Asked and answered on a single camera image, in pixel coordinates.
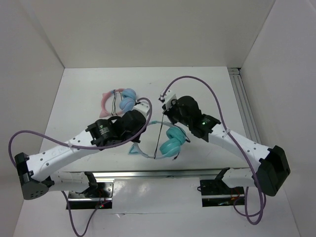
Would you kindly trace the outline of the teal cat ear headphones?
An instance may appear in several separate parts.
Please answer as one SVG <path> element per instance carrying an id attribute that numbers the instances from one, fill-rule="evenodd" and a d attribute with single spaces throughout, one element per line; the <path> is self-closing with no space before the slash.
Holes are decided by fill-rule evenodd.
<path id="1" fill-rule="evenodd" d="M 165 141 L 160 147 L 159 151 L 161 153 L 160 156 L 157 155 L 158 150 L 158 144 L 156 145 L 156 150 L 153 155 L 148 155 L 144 153 L 138 143 L 133 143 L 133 145 L 130 147 L 128 151 L 128 155 L 140 155 L 145 158 L 151 158 L 151 159 L 163 159 L 163 158 L 173 158 L 177 159 L 181 152 L 181 147 L 186 142 L 190 143 L 190 139 L 188 138 L 186 132 L 181 127 L 178 127 L 170 122 L 166 121 L 151 121 L 148 126 L 160 124 L 160 129 L 162 129 L 162 126 L 167 126 L 168 130 L 166 131 L 166 135 L 168 137 L 168 140 Z"/>

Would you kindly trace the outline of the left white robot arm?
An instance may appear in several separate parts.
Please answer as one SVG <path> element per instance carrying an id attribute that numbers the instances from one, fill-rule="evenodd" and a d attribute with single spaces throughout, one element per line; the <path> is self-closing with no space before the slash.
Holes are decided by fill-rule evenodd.
<path id="1" fill-rule="evenodd" d="M 99 119 L 64 146 L 59 145 L 36 155 L 15 156 L 23 198 L 33 200 L 49 191 L 73 191 L 92 197 L 100 188 L 92 172 L 62 172 L 68 164 L 124 142 L 138 141 L 146 117 L 132 110 L 122 117 Z"/>

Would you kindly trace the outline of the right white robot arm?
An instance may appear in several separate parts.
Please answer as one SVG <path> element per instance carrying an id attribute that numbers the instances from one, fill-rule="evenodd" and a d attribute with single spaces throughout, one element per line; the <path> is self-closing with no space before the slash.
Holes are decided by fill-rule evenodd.
<path id="1" fill-rule="evenodd" d="M 272 148 L 256 143 L 225 128 L 218 119 L 201 112 L 191 96 L 163 98 L 162 109 L 172 124 L 181 123 L 197 138 L 217 145 L 249 164 L 248 169 L 237 171 L 225 168 L 215 182 L 222 194 L 234 187 L 260 187 L 262 193 L 274 197 L 290 174 L 283 148 Z"/>

